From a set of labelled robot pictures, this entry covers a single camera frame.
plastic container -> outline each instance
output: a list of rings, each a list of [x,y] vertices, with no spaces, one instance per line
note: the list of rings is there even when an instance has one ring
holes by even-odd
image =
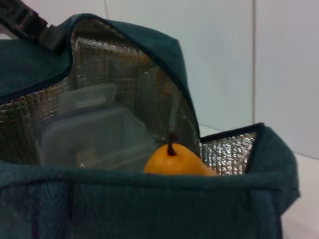
[[[112,105],[116,84],[99,84],[68,91],[59,95],[58,114],[96,105]]]
[[[43,125],[36,148],[42,165],[142,170],[154,137],[128,109],[81,111]]]

wall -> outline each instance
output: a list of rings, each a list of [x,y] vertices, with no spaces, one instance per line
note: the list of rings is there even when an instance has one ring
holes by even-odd
[[[257,0],[256,119],[319,158],[319,1]]]
[[[109,18],[159,30],[182,46],[201,125],[252,123],[251,0],[107,0]]]

